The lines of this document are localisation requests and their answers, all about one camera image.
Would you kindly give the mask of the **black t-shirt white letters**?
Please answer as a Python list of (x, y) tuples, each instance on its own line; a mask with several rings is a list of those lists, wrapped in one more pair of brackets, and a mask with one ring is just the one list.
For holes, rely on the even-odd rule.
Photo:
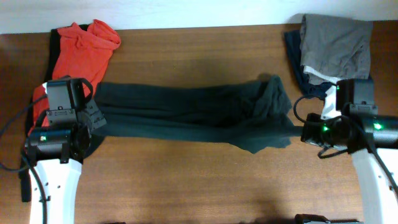
[(302, 127), (281, 79), (204, 88), (100, 83), (95, 103), (106, 124), (94, 135), (229, 143), (252, 154), (284, 148)]

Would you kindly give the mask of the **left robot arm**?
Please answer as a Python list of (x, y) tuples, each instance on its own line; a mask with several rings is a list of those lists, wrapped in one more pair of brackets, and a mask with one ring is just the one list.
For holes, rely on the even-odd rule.
[(91, 134), (106, 120), (84, 78), (63, 77), (44, 85), (49, 108), (25, 142), (30, 176), (30, 223), (73, 223), (75, 197)]

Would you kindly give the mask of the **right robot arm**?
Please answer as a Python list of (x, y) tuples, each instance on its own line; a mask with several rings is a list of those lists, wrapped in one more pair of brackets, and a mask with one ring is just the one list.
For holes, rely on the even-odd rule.
[(365, 223), (397, 223), (397, 117), (379, 115), (371, 79), (340, 80), (323, 102), (302, 121), (302, 142), (321, 147), (320, 159), (349, 154)]

